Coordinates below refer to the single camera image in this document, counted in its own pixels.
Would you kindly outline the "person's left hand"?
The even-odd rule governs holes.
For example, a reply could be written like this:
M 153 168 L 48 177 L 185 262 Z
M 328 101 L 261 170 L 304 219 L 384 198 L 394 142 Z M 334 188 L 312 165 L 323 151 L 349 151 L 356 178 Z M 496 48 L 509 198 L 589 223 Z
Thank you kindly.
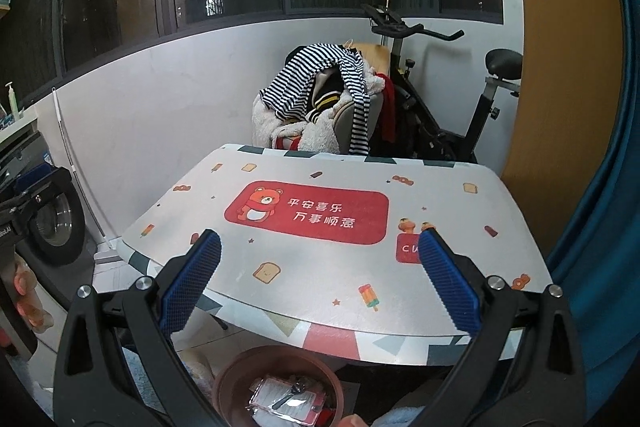
M 36 334 L 43 334 L 54 325 L 54 320 L 43 308 L 37 287 L 36 274 L 18 254 L 1 270 L 1 288 L 14 298 L 15 308 L 28 327 Z

